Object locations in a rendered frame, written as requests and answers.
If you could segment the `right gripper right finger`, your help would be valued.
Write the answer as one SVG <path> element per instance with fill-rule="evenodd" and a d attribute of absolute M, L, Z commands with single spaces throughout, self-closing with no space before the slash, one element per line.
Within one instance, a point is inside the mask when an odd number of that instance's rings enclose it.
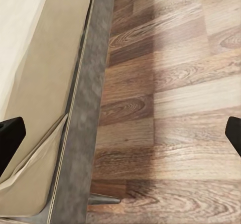
<path fill-rule="evenodd" d="M 225 134 L 241 157 L 241 119 L 229 117 Z"/>

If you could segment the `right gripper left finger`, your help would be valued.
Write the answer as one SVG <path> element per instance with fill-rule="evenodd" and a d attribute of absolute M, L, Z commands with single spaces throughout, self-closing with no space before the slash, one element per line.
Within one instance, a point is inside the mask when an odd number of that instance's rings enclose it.
<path fill-rule="evenodd" d="M 22 117 L 0 122 L 0 177 L 26 136 Z"/>

